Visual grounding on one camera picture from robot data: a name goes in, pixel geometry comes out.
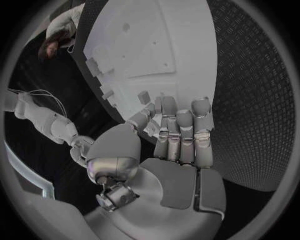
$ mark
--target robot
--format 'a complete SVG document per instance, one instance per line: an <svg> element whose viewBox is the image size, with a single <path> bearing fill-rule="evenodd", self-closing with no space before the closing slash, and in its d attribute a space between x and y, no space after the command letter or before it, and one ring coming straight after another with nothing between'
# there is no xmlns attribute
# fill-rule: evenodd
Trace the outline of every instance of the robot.
<svg viewBox="0 0 300 240"><path fill-rule="evenodd" d="M87 216L94 232L108 221L122 239L213 239L225 217L226 193L221 175L212 169L210 101L195 99L190 111L178 110L172 96L159 99L96 140L79 135L69 119L38 106L24 92L6 91L5 111L30 120L55 143L66 142L72 159L102 185L99 208ZM153 158L140 164L139 133L157 113L162 118Z"/></svg>

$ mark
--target woman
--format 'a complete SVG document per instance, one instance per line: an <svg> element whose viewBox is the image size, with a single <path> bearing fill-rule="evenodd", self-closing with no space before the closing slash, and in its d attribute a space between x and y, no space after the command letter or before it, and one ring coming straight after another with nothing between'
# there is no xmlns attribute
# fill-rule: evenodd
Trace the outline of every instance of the woman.
<svg viewBox="0 0 300 240"><path fill-rule="evenodd" d="M57 16L46 30L46 39L38 50L38 58L43 61L53 58L58 48L66 48L75 43L75 34L85 4L73 7Z"/></svg>

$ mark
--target cable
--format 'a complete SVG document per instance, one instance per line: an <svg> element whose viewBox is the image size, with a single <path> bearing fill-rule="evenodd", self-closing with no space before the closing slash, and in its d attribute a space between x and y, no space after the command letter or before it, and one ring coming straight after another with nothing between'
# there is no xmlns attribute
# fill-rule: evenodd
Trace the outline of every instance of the cable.
<svg viewBox="0 0 300 240"><path fill-rule="evenodd" d="M23 91L23 90L11 89L11 88L8 88L8 90L11 91L11 92L13 92L13 93L16 93L16 94L27 93L27 94L32 95L32 96L52 97L56 101L57 105L59 106L59 108L60 108L60 110L62 112L62 115L65 118L68 118L67 117L67 111L66 111L64 105L62 104L62 102L56 96L54 96L51 92L49 92L47 90L36 89L36 90L32 90L32 91Z"/></svg>

